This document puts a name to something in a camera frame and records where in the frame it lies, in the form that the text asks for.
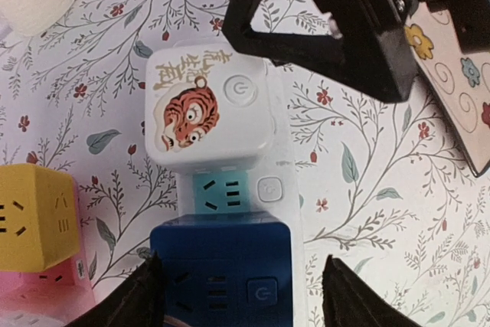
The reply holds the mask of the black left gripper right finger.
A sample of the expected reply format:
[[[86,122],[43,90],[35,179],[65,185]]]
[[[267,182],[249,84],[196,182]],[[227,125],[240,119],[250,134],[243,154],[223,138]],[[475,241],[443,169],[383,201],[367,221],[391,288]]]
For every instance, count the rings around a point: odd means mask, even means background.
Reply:
[[[328,256],[322,273],[326,326],[403,327],[412,320],[387,304],[341,259]]]

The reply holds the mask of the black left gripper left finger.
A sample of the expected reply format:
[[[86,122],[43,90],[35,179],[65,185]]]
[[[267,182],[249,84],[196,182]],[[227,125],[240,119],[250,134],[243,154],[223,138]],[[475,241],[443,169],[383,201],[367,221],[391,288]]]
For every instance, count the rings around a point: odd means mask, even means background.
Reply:
[[[154,253],[102,302],[67,326],[162,326],[164,317],[165,274]]]

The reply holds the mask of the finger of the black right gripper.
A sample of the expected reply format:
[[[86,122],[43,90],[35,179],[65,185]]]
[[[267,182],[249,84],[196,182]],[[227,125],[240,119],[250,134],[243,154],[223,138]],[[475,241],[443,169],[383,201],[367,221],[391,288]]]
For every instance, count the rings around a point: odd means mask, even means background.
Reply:
[[[222,31],[235,51],[304,67],[383,103],[408,100],[417,75],[404,30],[409,0],[313,0],[338,26],[330,35],[254,31],[261,1],[230,0]]]

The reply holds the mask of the pink cube socket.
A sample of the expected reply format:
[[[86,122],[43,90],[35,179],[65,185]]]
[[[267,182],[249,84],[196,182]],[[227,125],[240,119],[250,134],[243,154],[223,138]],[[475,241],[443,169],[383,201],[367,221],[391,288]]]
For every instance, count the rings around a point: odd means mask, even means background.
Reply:
[[[94,304],[80,232],[80,252],[40,273],[1,271],[3,325],[62,326]]]

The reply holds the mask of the dark blue cube socket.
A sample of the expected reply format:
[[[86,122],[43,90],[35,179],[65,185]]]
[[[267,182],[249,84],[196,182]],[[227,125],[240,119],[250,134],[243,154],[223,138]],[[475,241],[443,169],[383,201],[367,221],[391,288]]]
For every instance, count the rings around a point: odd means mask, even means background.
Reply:
[[[288,226],[266,212],[188,214],[155,227],[165,312],[189,326],[291,326]]]

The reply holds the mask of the yellow cube socket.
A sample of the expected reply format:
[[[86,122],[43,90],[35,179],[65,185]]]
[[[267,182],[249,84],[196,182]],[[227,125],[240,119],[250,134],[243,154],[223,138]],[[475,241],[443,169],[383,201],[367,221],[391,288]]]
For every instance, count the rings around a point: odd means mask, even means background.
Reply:
[[[34,164],[1,167],[1,271],[40,273],[80,252],[75,182]]]

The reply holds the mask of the white multicolour power strip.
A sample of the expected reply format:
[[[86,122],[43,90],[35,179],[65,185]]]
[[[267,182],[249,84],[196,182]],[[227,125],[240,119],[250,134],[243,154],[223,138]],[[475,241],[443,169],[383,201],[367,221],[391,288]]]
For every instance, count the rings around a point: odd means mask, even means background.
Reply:
[[[179,217],[188,214],[266,212],[286,224],[290,230],[292,247],[291,326],[304,326],[307,301],[302,270],[305,261],[294,153],[289,139],[283,89],[277,75],[267,65],[266,69],[274,122],[273,144],[268,153],[254,167],[247,169],[194,174],[173,171],[177,184]],[[167,314],[165,324],[189,326]]]

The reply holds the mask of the white tiger cube socket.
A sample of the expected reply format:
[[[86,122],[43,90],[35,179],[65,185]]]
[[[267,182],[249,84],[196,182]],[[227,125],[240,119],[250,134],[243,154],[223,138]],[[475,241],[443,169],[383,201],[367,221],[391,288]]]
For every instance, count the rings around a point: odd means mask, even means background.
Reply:
[[[174,172],[254,167],[273,144],[263,59],[229,44],[156,51],[145,71],[145,150]]]

